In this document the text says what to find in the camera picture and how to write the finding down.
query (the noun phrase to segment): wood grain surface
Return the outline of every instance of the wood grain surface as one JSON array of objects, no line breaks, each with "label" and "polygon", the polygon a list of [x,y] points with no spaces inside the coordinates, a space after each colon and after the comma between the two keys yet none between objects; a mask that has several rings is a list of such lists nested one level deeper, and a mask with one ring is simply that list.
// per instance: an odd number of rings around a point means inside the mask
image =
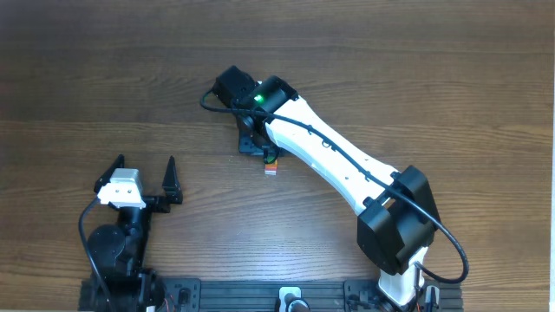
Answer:
[{"label": "wood grain surface", "polygon": [[[343,198],[302,161],[238,154],[198,106],[235,64],[278,75],[366,153],[430,180],[470,259],[466,311],[546,311],[553,4],[524,0],[0,0],[0,308],[76,309],[77,219],[119,153],[183,205],[147,265],[205,280],[376,277]],[[219,105],[212,99],[213,105]],[[115,221],[93,211],[88,231]],[[437,235],[427,266],[460,272]]]}]

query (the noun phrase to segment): cable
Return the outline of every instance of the cable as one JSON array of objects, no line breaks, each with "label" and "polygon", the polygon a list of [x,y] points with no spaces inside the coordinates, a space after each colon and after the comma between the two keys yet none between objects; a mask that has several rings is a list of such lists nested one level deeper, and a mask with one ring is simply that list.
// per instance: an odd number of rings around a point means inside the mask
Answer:
[{"label": "cable", "polygon": [[333,150],[339,152],[349,163],[351,163],[351,165],[353,165],[356,169],[358,169],[358,171],[361,172],[367,180],[371,180],[374,183],[376,183],[377,185],[383,187],[390,195],[392,195],[392,197],[394,197],[395,199],[400,199],[400,200],[404,201],[405,203],[409,204],[413,209],[415,209],[423,217],[430,220],[435,225],[436,228],[438,228],[443,234],[445,234],[445,236],[451,242],[451,244],[453,244],[454,248],[457,250],[457,252],[459,252],[460,260],[462,261],[462,273],[460,274],[459,277],[453,278],[453,279],[438,276],[434,272],[426,269],[426,267],[424,267],[424,265],[422,265],[421,263],[415,263],[416,267],[418,267],[420,270],[422,270],[428,276],[432,277],[434,280],[436,280],[437,282],[440,282],[440,283],[449,283],[449,284],[461,283],[462,281],[464,281],[467,278],[468,271],[469,271],[469,264],[468,264],[467,254],[462,249],[462,246],[460,245],[459,241],[457,241],[457,239],[453,236],[453,234],[451,234],[451,232],[445,226],[443,226],[443,224],[440,221],[438,221],[436,218],[434,218],[432,215],[430,215],[427,211],[424,210],[424,208],[420,207],[412,199],[408,198],[407,196],[405,196],[401,192],[398,192],[396,189],[394,189],[390,185],[387,185],[387,184],[383,183],[381,180],[379,180],[378,178],[373,176],[369,171],[364,169],[352,157],[350,157],[350,155],[348,155],[340,146],[338,146],[334,141],[330,140],[325,134],[319,132],[318,130],[313,128],[311,125],[306,125],[301,121],[293,120],[291,118],[288,118],[288,117],[285,117],[285,116],[282,116],[282,115],[278,115],[278,114],[266,113],[266,112],[255,111],[255,110],[250,110],[250,109],[209,107],[209,106],[206,105],[206,97],[211,92],[212,92],[211,89],[206,91],[206,93],[200,98],[200,105],[208,111],[216,112],[216,113],[229,113],[229,114],[249,114],[249,115],[253,115],[253,116],[283,120],[283,121],[289,122],[289,123],[291,123],[295,126],[306,129],[310,133],[313,133],[313,134],[319,136],[320,138],[322,138],[323,143],[328,144],[329,146],[331,146],[331,148]]},{"label": "cable", "polygon": [[81,241],[83,242],[83,248],[85,249],[85,253],[87,253],[88,260],[90,261],[90,266],[95,273],[96,279],[98,279],[98,283],[101,285],[102,291],[104,292],[104,296],[106,296],[106,300],[108,301],[108,306],[110,307],[111,312],[116,312],[115,307],[112,304],[112,297],[110,295],[110,291],[108,290],[108,286],[104,282],[104,279],[101,277],[98,268],[96,267],[95,260],[93,259],[93,255],[90,253],[90,249],[88,248],[87,239],[85,238],[85,230],[83,229],[83,220],[87,216],[88,212],[95,207],[95,205],[100,200],[98,198],[93,199],[90,204],[88,204],[87,208],[83,211],[81,216],[79,217],[79,235],[81,235]]}]

